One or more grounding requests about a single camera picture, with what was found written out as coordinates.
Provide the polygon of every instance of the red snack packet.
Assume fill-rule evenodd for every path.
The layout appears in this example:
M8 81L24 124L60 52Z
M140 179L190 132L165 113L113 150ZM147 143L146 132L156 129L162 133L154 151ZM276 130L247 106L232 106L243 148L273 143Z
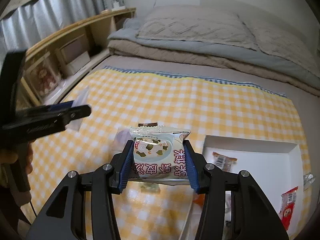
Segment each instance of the red snack packet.
M281 195L282 201L281 201L279 217L281 219L281 222L285 230L288 230L290 225L294 204L297 198L297 190L298 190L298 187L295 187Z

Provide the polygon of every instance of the blue gripper pad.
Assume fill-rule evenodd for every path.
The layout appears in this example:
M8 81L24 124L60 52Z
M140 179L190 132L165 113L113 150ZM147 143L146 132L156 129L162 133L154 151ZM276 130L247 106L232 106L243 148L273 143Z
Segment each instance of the blue gripper pad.
M187 169L187 175L190 182L190 186L196 193L198 193L199 192L198 173L195 165L193 164L188 148L185 146L185 144L183 144L183 147L186 155L186 169Z
M127 157L120 171L119 190L121 193L125 189L125 187L127 187L128 178L129 178L129 174L132 167L132 161L133 161L133 147L134 147L134 143L131 144L130 150L127 154Z

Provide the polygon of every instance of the silver screw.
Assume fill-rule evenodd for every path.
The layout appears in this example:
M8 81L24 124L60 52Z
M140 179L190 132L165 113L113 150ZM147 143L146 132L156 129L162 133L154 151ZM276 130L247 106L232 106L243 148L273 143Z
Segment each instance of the silver screw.
M213 169L214 169L214 165L213 165L212 163L207 163L207 164L205 165L205 168L206 168L207 170L213 170Z
M110 163L108 163L108 164L103 165L102 168L103 168L105 171L108 171L108 170L110 170L110 169L112 168L112 165L111 165Z
M77 173L75 172L75 171L69 171L68 172L68 177L69 178L73 178L73 177L75 177L77 175Z
M244 176L244 177L248 177L250 175L250 173L248 171L245 171L245 170L241 171L240 174L242 176Z

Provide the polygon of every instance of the headboard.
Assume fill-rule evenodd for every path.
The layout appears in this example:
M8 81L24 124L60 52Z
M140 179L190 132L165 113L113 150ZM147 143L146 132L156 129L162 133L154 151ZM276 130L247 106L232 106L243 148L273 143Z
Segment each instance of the headboard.
M279 28L282 28L299 37L310 49L310 51L315 51L316 45L314 37L307 37L301 31L290 25L288 22L254 5L236 0L200 0L200 6L232 11L237 13L243 20L250 18L259 18L265 20L266 22L272 23Z

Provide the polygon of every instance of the barcode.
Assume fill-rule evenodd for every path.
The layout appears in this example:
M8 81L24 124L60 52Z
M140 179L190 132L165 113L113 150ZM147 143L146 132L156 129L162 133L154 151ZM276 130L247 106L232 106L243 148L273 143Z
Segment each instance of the barcode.
M292 200L293 200L293 194L289 194L288 195L288 204L292 203Z
M220 169L223 169L226 158L224 156L218 156L215 165Z

